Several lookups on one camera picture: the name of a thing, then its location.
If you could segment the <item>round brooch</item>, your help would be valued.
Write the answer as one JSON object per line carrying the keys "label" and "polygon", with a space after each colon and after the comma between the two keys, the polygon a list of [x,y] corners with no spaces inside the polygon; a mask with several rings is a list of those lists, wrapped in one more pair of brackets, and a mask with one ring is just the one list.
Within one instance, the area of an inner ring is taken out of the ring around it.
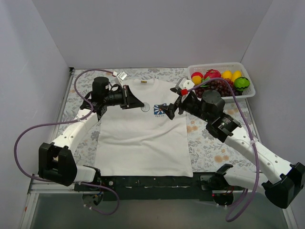
{"label": "round brooch", "polygon": [[144,102],[143,106],[141,107],[141,110],[143,112],[148,112],[150,110],[150,105],[147,102]]}

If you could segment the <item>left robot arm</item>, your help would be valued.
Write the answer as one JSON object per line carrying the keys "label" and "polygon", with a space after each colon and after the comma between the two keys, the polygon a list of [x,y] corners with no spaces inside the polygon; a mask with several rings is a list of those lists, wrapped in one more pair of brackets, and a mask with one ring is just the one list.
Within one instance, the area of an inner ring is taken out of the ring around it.
{"label": "left robot arm", "polygon": [[112,90],[109,79],[96,77],[92,90],[84,97],[73,123],[69,124],[61,135],[51,143],[43,143],[39,148],[39,177],[64,186],[76,182],[85,182],[89,190],[101,187],[100,172],[97,168],[78,166],[73,154],[81,140],[106,113],[109,106],[121,109],[143,107],[144,104],[132,94],[128,85],[123,84],[127,74],[120,73],[115,78]]}

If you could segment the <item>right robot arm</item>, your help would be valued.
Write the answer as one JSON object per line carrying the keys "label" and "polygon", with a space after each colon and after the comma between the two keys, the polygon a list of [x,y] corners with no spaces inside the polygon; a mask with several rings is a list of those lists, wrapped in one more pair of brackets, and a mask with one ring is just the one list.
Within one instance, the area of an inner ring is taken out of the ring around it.
{"label": "right robot arm", "polygon": [[238,186],[263,193],[279,208],[286,209],[305,186],[305,166],[298,162],[292,164],[276,155],[250,136],[250,132],[224,112],[225,101],[215,90],[203,93],[201,99],[194,92],[179,96],[173,104],[160,105],[159,108],[170,118],[187,112],[202,120],[210,135],[235,149],[246,157],[257,169],[251,175],[237,172],[233,165],[225,164],[203,185],[212,190],[228,189]]}

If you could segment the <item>white t-shirt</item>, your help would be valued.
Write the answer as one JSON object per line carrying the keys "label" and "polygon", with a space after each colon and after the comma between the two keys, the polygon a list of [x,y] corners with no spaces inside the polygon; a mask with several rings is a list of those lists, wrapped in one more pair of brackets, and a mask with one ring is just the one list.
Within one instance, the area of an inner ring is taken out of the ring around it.
{"label": "white t-shirt", "polygon": [[173,120],[159,105],[174,103],[178,95],[171,92],[172,82],[139,79],[125,82],[132,93],[150,105],[122,110],[107,108],[101,118],[94,166],[102,176],[186,176],[192,177],[186,116],[175,114]]}

